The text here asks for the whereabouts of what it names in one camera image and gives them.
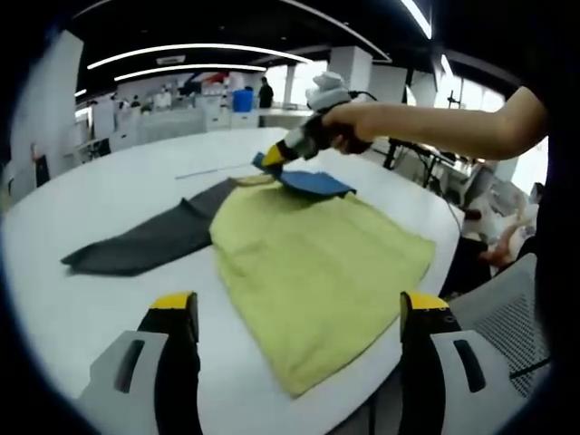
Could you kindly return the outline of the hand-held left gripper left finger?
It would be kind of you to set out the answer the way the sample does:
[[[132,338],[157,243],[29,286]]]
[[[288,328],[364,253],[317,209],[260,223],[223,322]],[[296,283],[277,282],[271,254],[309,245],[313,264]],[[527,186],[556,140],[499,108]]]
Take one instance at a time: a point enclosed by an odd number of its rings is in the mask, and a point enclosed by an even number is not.
[[[198,297],[162,296],[92,363],[77,403],[101,434],[200,434]]]

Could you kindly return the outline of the person's right hand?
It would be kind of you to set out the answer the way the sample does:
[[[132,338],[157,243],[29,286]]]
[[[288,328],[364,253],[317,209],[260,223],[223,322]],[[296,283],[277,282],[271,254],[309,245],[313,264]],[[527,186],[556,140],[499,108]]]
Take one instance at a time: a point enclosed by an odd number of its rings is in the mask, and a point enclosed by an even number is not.
[[[322,118],[330,147],[344,155],[360,155],[374,140],[367,125],[370,103],[344,103],[329,110]]]

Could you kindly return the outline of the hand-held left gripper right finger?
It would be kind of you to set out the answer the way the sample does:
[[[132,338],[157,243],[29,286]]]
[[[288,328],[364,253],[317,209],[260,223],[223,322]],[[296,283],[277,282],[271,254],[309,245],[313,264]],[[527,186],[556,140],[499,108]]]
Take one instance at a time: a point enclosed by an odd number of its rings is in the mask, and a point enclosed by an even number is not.
[[[401,293],[400,434],[495,434],[517,412],[508,362],[434,295]]]

